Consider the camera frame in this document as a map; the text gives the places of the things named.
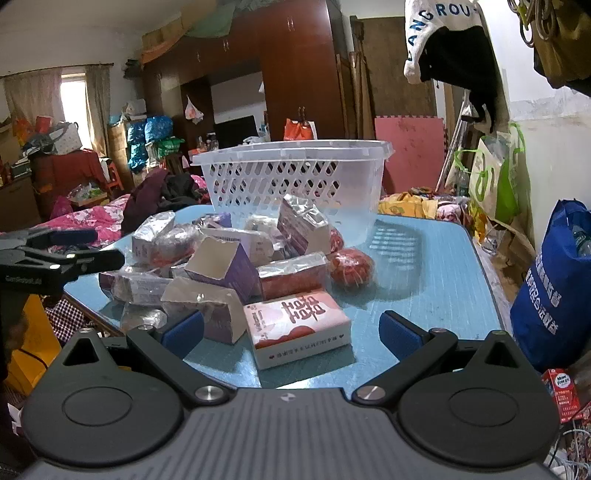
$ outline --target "red bag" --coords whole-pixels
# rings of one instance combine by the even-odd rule
[[[293,121],[289,118],[287,119],[285,131],[283,133],[284,141],[314,140],[314,132],[306,120],[306,108],[301,106],[299,108],[299,114],[299,121]]]

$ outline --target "checkered cloth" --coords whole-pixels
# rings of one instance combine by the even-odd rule
[[[88,326],[84,314],[66,299],[61,299],[53,308],[45,309],[47,317],[60,342],[67,343],[81,328]]]

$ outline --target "blue gripper pad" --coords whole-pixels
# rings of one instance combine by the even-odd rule
[[[203,340],[205,322],[201,312],[195,312],[166,331],[161,338],[162,346],[180,359],[185,358]]]
[[[425,345],[431,335],[396,312],[389,311],[379,318],[379,339],[402,361]]]

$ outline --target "white bag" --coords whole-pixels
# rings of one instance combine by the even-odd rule
[[[185,108],[185,118],[187,120],[193,121],[195,125],[197,125],[201,120],[203,120],[203,113],[197,110],[197,107],[193,105],[191,99],[187,95],[187,108]]]
[[[66,155],[82,148],[77,123],[62,122],[49,136],[53,140],[54,155]]]

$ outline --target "purple box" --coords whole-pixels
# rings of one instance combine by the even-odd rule
[[[192,280],[236,290],[243,304],[259,292],[258,271],[240,244],[206,237],[185,266]]]

